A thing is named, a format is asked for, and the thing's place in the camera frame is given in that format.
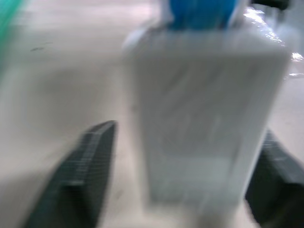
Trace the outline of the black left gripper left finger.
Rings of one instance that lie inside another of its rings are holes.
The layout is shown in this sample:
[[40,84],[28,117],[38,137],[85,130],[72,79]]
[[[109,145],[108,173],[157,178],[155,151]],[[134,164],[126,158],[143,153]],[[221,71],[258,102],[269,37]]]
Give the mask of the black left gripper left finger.
[[107,121],[82,134],[43,189],[25,228],[96,228],[111,172],[116,129],[116,121]]

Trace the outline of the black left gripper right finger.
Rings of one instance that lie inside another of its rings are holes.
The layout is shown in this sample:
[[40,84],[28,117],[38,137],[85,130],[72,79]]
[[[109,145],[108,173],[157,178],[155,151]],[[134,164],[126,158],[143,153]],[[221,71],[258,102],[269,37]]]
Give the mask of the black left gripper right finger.
[[260,228],[304,228],[304,165],[268,131],[245,194]]

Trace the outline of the green bin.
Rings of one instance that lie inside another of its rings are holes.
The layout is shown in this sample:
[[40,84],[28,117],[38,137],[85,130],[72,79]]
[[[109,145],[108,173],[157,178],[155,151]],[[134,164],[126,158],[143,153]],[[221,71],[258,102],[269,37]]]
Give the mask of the green bin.
[[0,39],[6,33],[24,0],[0,0]]

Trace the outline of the white plastic bottle blue cap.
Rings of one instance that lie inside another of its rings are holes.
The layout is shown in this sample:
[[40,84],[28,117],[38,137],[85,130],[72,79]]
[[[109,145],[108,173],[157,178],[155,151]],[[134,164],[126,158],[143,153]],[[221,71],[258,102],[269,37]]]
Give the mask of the white plastic bottle blue cap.
[[253,8],[226,30],[148,25],[124,43],[151,204],[235,208],[256,163],[292,47]]

